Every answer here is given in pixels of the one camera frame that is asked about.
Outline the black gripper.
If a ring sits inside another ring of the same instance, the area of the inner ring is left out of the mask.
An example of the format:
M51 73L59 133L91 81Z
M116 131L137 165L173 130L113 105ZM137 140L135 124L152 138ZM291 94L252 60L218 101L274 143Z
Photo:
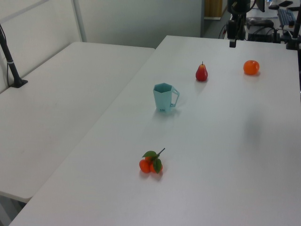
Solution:
M227 22L227 38L230 40L230 48L236 47L236 21L229 20Z

